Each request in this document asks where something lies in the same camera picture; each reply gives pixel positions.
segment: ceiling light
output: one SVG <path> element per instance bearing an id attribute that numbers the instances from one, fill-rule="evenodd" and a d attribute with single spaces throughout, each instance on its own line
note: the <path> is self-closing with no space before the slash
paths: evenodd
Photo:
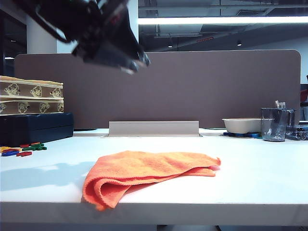
<path id="1" fill-rule="evenodd" d="M 308 16 L 139 18 L 139 25 L 308 23 Z"/>

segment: orange towel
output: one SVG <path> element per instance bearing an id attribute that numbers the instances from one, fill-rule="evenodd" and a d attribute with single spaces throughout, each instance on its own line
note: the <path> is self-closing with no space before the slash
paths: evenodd
<path id="1" fill-rule="evenodd" d="M 198 153 L 125 151 L 100 157 L 83 185 L 83 198 L 103 211 L 114 208 L 132 186 L 162 182 L 179 175 L 215 176 L 215 159 Z"/>

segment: robotic arm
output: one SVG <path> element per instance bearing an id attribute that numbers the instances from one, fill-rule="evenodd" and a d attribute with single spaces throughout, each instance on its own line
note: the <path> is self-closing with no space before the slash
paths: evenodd
<path id="1" fill-rule="evenodd" d="M 117 67 L 130 74 L 150 60 L 130 25 L 128 0 L 13 0 L 56 39 L 77 41 L 73 50 L 86 63 Z M 63 31 L 65 38 L 50 26 Z"/>

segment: brown partition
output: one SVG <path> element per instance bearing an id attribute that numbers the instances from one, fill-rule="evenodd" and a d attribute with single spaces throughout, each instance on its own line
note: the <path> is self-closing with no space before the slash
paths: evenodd
<path id="1" fill-rule="evenodd" d="M 299 109 L 297 51 L 149 53 L 151 65 L 135 75 L 84 64 L 71 54 L 27 54 L 15 60 L 18 78 L 64 83 L 64 110 L 75 128 L 107 128 L 109 121 L 258 117 L 261 107 L 285 101 Z"/>

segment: stacked boxes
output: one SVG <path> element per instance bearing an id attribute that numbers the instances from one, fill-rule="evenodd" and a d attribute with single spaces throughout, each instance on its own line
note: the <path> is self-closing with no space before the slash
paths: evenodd
<path id="1" fill-rule="evenodd" d="M 63 83 L 0 76 L 0 116 L 63 111 Z"/>

